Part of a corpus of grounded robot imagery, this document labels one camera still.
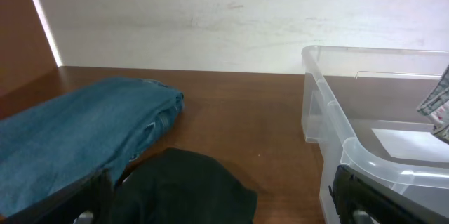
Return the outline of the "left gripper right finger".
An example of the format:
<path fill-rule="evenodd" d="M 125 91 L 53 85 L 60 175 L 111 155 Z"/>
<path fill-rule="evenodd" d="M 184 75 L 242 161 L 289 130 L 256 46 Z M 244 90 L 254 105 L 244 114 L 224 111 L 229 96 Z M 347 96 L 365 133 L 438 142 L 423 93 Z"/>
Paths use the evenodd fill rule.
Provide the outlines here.
<path fill-rule="evenodd" d="M 425 210 L 346 165 L 328 188 L 341 223 L 425 223 Z"/>

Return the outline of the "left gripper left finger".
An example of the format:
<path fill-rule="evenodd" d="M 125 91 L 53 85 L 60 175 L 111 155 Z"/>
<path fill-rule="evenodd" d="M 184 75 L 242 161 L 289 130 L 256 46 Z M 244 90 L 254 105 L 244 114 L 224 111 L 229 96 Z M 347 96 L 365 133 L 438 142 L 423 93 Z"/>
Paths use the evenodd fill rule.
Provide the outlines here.
<path fill-rule="evenodd" d="M 49 197 L 1 221 L 2 224 L 73 223 L 91 213 L 92 223 L 108 208 L 113 184 L 107 169 L 93 172 L 58 190 Z"/>

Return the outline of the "light blue jeans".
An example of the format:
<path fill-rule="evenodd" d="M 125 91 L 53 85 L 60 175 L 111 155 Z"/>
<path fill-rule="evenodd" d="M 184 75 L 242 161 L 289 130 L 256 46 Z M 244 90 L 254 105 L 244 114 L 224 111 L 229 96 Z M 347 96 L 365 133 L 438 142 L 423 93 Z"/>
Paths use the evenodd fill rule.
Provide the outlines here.
<path fill-rule="evenodd" d="M 448 143 L 448 67 L 417 111 L 434 125 L 431 134 Z"/>

